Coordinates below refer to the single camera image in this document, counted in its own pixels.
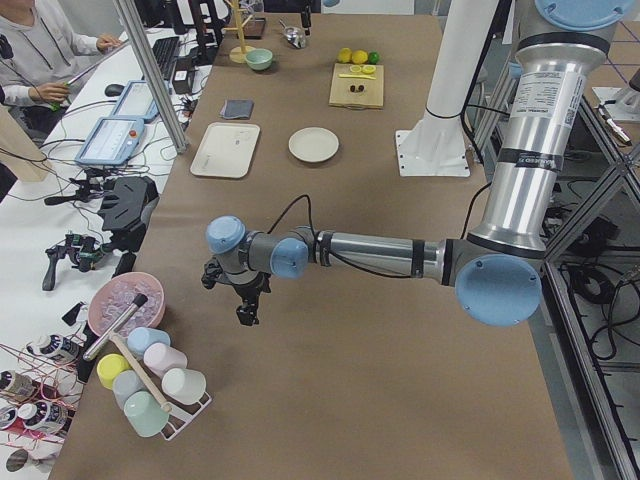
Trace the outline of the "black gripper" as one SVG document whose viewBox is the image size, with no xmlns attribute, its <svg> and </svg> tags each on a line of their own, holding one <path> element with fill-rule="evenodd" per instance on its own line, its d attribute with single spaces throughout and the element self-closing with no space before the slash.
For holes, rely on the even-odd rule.
<svg viewBox="0 0 640 480">
<path fill-rule="evenodd" d="M 310 10 L 309 9 L 305 9 L 304 11 L 301 12 L 301 22 L 304 28 L 310 27 Z"/>
<path fill-rule="evenodd" d="M 236 315 L 242 325 L 258 325 L 259 297 L 262 293 L 270 293 L 271 275 L 264 272 L 244 272 L 227 274 L 228 280 L 236 293 L 243 299 L 236 308 Z"/>
</svg>

